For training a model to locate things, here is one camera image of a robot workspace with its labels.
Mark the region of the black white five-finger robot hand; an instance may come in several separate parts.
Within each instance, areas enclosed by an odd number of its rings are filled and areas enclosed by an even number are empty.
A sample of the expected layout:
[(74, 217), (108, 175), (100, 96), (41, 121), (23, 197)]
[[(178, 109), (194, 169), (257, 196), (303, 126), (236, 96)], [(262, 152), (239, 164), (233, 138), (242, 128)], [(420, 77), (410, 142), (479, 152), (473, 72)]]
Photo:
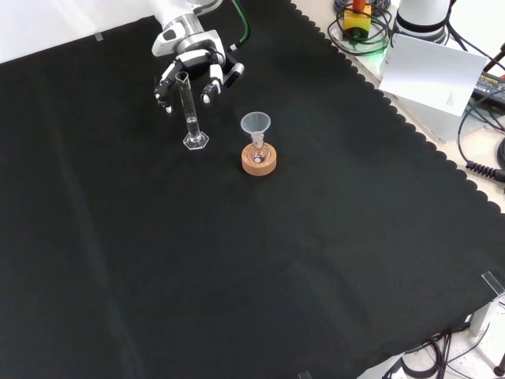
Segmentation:
[(170, 114), (172, 92), (177, 86), (176, 76), (183, 71), (190, 74), (203, 69), (209, 74), (209, 82), (200, 95), (204, 104), (210, 104), (225, 87), (229, 88), (245, 71), (244, 65), (228, 53), (223, 54), (212, 49), (186, 51), (172, 60), (158, 80), (154, 90), (157, 104)]

